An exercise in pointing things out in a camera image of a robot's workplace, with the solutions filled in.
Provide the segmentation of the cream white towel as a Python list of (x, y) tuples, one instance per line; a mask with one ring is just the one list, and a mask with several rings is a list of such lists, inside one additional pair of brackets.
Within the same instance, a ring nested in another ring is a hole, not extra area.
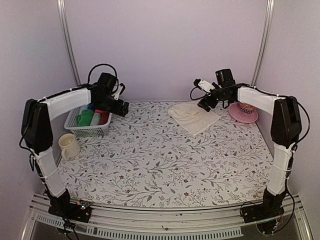
[(200, 108), (195, 101), (175, 104), (168, 109), (168, 114), (194, 137), (220, 119), (213, 111), (207, 112)]

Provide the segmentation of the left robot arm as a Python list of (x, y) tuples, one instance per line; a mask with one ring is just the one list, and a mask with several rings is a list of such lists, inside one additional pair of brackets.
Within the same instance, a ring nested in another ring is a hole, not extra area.
[(63, 184), (53, 155), (51, 122), (75, 108), (93, 104), (96, 110), (124, 117), (129, 103), (119, 97), (125, 85), (110, 73), (102, 73), (97, 82), (82, 84), (39, 100), (26, 101), (21, 126), (21, 143), (29, 151), (29, 163), (44, 184), (51, 206), (63, 216), (74, 213), (70, 194)]

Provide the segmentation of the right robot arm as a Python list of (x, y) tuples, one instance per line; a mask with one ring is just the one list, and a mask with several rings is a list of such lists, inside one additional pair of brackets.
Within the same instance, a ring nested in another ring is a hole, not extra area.
[(218, 70), (215, 75), (217, 83), (209, 83), (204, 79), (193, 82), (196, 88), (205, 92), (197, 104), (200, 108), (208, 112), (218, 102), (228, 105), (238, 102), (253, 106), (272, 117), (270, 135), (274, 146), (273, 165), (263, 193), (263, 203), (258, 208), (262, 218), (269, 218), (288, 193), (287, 180), (302, 131), (298, 101), (293, 96), (268, 93), (247, 83), (236, 83), (229, 68)]

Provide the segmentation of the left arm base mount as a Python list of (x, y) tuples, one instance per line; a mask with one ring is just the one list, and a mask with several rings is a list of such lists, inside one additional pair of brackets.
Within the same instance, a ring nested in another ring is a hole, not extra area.
[(91, 218), (92, 208), (90, 206), (82, 207), (77, 203), (58, 203), (51, 200), (48, 213), (63, 219), (88, 223)]

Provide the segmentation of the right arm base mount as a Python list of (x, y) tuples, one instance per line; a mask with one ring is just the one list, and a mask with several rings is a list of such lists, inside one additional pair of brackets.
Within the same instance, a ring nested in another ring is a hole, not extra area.
[(258, 231), (263, 235), (273, 235), (278, 229), (284, 217), (283, 200), (266, 198), (262, 203), (244, 202), (239, 214), (245, 223), (258, 222), (272, 218), (256, 225)]

